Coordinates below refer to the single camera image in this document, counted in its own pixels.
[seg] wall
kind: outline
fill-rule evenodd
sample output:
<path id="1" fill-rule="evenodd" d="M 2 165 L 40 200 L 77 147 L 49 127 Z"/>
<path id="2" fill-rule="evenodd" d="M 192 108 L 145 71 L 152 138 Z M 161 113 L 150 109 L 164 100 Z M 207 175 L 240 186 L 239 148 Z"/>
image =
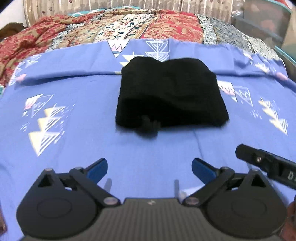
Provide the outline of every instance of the wall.
<path id="1" fill-rule="evenodd" d="M 13 0 L 4 10 L 0 13 L 0 29 L 8 23 L 23 23 L 27 26 L 23 0 Z"/>

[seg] black garment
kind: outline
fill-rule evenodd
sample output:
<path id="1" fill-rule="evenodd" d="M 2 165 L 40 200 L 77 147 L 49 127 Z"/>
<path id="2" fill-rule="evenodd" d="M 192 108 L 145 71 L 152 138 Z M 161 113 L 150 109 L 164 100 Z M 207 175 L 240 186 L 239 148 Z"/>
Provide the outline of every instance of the black garment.
<path id="1" fill-rule="evenodd" d="M 142 117 L 161 127 L 204 124 L 222 126 L 229 120 L 216 75 L 200 60 L 160 62 L 136 57 L 121 70 L 116 123 L 139 128 Z"/>

